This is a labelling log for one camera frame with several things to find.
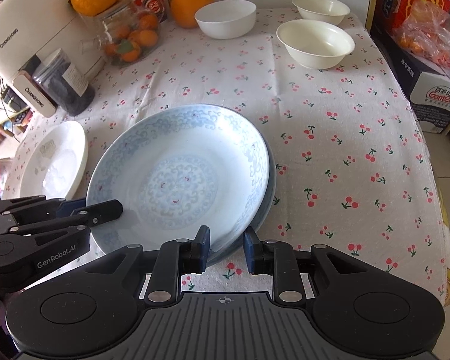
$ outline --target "jar of oranges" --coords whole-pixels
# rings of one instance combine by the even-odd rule
[[[119,0],[105,12],[94,17],[99,36],[83,42],[86,50],[91,44],[103,50],[113,65],[127,66],[144,59],[158,45],[160,22],[152,10],[138,7],[132,0]]]

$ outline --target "cream-colored bowl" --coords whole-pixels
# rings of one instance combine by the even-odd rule
[[[292,0],[301,17],[338,25],[350,13],[350,8],[338,0]]]
[[[292,20],[277,28],[277,38],[299,64],[312,69],[329,69],[355,49],[344,30],[318,20]]]
[[[247,0],[223,0],[205,5],[195,13],[198,26],[215,39],[233,39],[255,25],[257,6]]]

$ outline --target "jar label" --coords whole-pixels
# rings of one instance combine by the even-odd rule
[[[74,64],[70,64],[65,73],[62,74],[62,77],[78,93],[78,96],[82,97],[88,87],[88,81]]]

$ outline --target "green leaf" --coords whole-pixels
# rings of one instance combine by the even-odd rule
[[[133,50],[133,44],[127,40],[123,39],[116,48],[117,54],[126,54]]]

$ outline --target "plate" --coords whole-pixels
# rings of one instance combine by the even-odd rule
[[[80,123],[70,120],[44,136],[25,167],[20,197],[46,195],[71,199],[88,158],[88,143]]]
[[[227,108],[169,108],[124,132],[91,177],[87,205],[118,199],[123,214],[92,229],[104,253],[156,250],[210,227],[209,259],[245,230],[263,201],[268,151],[250,121]]]
[[[272,204],[274,202],[275,197],[275,188],[277,186],[277,172],[275,170],[275,159],[272,150],[270,149],[270,145],[265,140],[265,144],[267,145],[268,150],[268,158],[270,163],[270,170],[268,176],[268,184],[267,189],[265,190],[265,196],[263,197],[262,204],[257,211],[257,214],[254,216],[252,221],[250,222],[250,226],[252,226],[255,233],[262,227],[265,218],[267,217],[270,209],[272,208]],[[235,253],[238,249],[243,246],[242,237],[238,237],[235,242],[230,245],[227,249],[225,249],[222,253],[218,254],[213,260],[208,261],[208,266],[212,266],[225,260],[233,253]]]

